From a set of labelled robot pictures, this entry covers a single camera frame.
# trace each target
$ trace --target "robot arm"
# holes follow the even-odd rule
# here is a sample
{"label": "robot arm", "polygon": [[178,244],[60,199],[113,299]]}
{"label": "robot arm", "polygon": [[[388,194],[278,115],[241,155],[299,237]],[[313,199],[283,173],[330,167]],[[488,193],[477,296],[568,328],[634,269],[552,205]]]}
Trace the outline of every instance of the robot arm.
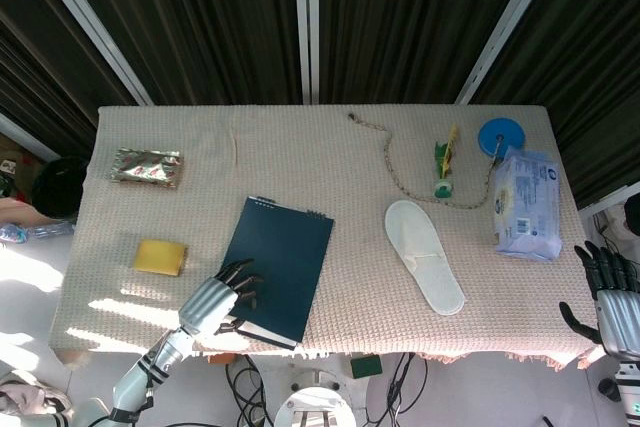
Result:
{"label": "robot arm", "polygon": [[[180,309],[180,327],[167,332],[113,388],[113,409],[109,413],[98,399],[91,399],[60,414],[12,417],[7,425],[19,427],[117,427],[135,424],[140,413],[153,407],[153,392],[171,375],[173,367],[192,355],[195,337],[201,333],[235,330],[241,321],[224,323],[238,300],[253,299],[244,290],[261,279],[249,276],[236,280],[252,259],[223,267],[207,279]],[[5,425],[0,416],[0,424]]]}
{"label": "robot arm", "polygon": [[598,329],[581,324],[571,308],[560,302],[560,312],[576,333],[620,361],[616,382],[629,425],[640,426],[640,294],[635,267],[620,254],[586,242],[586,252],[575,247],[585,268],[595,303]]}

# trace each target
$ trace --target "beige tablecloth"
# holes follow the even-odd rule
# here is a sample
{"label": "beige tablecloth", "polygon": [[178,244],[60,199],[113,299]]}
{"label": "beige tablecloth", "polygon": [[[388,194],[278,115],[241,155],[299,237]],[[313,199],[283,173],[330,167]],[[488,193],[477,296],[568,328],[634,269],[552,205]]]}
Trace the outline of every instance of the beige tablecloth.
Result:
{"label": "beige tablecloth", "polygon": [[[433,189],[433,146],[456,122],[454,198],[482,194],[488,157],[480,127],[495,117],[522,125],[526,147],[560,161],[547,113],[536,106],[326,105],[105,107],[85,180],[71,262],[50,344],[66,350],[142,352],[176,323],[190,293],[220,267],[243,202],[259,195],[335,219],[299,350],[420,352],[454,358],[474,351],[536,356],[562,366],[591,349],[562,321],[558,302],[595,324],[580,262],[584,233],[562,170],[561,236],[555,262],[494,252],[491,202],[473,211],[422,204],[431,217],[467,303],[451,317],[434,313],[396,256],[383,225],[404,198],[383,161],[385,134],[354,124],[356,112],[394,132],[391,159],[406,186]],[[108,180],[119,147],[179,150],[176,190]],[[179,277],[135,272],[138,242],[184,242]],[[278,352],[235,334],[203,341],[204,350]]]}

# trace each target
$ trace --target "blue suction cup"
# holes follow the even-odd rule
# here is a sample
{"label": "blue suction cup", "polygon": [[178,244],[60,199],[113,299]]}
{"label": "blue suction cup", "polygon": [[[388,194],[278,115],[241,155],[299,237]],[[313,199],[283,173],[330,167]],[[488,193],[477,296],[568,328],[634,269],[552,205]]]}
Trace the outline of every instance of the blue suction cup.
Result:
{"label": "blue suction cup", "polygon": [[478,132],[478,144],[487,155],[494,154],[500,138],[502,138],[502,144],[497,158],[503,159],[509,146],[516,149],[522,148],[525,139],[524,130],[515,120],[500,117],[484,124]]}

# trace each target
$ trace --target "notebook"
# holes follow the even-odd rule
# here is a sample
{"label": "notebook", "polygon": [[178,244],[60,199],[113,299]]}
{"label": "notebook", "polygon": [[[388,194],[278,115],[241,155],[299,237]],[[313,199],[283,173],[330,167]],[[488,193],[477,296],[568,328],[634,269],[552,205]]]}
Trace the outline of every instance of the notebook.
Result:
{"label": "notebook", "polygon": [[243,275],[253,284],[257,306],[238,303],[233,317],[245,320],[238,332],[293,350],[302,341],[331,236],[333,220],[261,197],[248,197],[223,265],[252,258]]}

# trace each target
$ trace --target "dark curtain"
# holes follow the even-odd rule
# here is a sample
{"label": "dark curtain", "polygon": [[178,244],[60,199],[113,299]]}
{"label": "dark curtain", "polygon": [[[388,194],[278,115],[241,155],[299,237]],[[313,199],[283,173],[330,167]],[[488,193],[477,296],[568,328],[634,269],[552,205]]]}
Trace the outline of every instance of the dark curtain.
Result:
{"label": "dark curtain", "polygon": [[453,103],[509,0],[320,0],[323,103]]}
{"label": "dark curtain", "polygon": [[0,0],[0,112],[59,154],[88,157],[105,104],[132,98],[61,0]]}
{"label": "dark curtain", "polygon": [[157,104],[301,103],[295,0],[88,0]]}
{"label": "dark curtain", "polygon": [[546,106],[579,207],[640,180],[640,0],[534,0],[473,102]]}

